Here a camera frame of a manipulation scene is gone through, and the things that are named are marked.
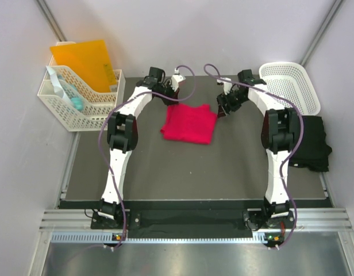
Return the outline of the red t shirt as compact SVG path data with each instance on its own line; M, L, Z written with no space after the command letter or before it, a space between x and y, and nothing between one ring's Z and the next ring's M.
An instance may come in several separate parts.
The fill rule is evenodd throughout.
M166 121L160 132L164 139L195 144L210 144L217 114L204 104L192 107L185 104L167 108Z

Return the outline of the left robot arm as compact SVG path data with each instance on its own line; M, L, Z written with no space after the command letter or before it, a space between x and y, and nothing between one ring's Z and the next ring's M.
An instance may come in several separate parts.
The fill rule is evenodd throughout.
M97 211L109 227L117 228L124 223L123 182L129 158L138 143L138 116L154 98L160 98L166 106L177 104L179 84L184 81L178 68L166 78L164 70L151 67L148 75L137 82L128 100L110 112L106 120L108 177Z

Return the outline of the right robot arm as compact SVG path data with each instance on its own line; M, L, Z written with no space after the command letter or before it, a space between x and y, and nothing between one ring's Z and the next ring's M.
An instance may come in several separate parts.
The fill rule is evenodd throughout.
M224 117L251 101L263 115L261 144L268 158L268 185L264 205L259 212L248 215L248 225L273 228L280 222L294 218L290 211L287 191L288 164L303 136L300 112L293 104L284 105L285 99L269 92L267 83L253 77L251 70L238 74L238 82L218 77L223 92L217 96L218 116Z

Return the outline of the white plastic basket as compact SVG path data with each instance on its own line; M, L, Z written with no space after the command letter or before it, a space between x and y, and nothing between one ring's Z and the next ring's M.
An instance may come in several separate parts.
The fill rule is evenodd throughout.
M306 70L293 62L271 62L260 66L259 76L270 93L292 102L304 116L316 116L321 105Z

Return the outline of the orange plastic folder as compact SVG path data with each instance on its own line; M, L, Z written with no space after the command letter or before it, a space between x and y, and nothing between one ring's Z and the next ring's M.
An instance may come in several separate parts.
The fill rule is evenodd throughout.
M50 47L56 64L73 70L98 93L115 93L117 79L104 40Z

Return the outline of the white file organizer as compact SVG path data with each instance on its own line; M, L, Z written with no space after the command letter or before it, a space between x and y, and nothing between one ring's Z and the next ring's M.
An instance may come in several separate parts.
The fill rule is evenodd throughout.
M74 43L61 42L56 46ZM101 128L109 112L123 100L124 74L121 70L113 69L113 72L117 79L117 91L115 93L98 93L90 88L72 69L57 65L52 55L51 61L46 66L45 77L37 96L66 130L70 132L97 131ZM64 80L60 80L57 75L61 75ZM68 83L73 84L78 92ZM82 112L72 106L70 98L73 96L81 98Z

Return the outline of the teal object in organizer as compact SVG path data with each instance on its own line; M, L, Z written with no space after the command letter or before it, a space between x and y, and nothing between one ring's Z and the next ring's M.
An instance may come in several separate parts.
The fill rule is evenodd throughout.
M63 78L61 75L57 75L57 77L58 77L60 80L63 80L63 81L64 81L64 78ZM78 92L78 89L77 89L73 84L71 84L71 83L68 83L68 84L69 84L74 90L76 90L76 91ZM73 106L76 110L82 112L82 110L83 110L83 102L82 102L82 100L81 100L80 97L75 97L75 96L73 96L73 97L70 98L70 101L72 102L72 106Z

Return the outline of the black folded t shirt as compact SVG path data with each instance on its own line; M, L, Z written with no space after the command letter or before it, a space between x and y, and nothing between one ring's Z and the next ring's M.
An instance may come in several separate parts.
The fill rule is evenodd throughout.
M326 143L324 122L320 116L303 116L304 131L301 144L290 158L291 167L308 168L314 172L329 171L332 148Z

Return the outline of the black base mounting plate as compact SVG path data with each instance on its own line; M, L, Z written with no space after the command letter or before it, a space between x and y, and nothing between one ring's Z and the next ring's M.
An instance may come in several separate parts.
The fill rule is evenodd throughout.
M131 210L117 213L114 220L94 216L92 229L122 229L128 231L161 232L182 235L187 232L229 232L257 231L261 228L278 228L293 226L294 218L290 213L286 217L264 218L260 211L239 210Z

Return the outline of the aluminium frame rail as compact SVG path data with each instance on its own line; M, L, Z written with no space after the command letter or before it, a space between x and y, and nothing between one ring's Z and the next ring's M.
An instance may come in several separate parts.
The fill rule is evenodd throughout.
M92 219L83 210L54 209L44 212L40 223L41 231L90 232ZM345 232L352 225L344 208L299 208L297 209L296 231Z

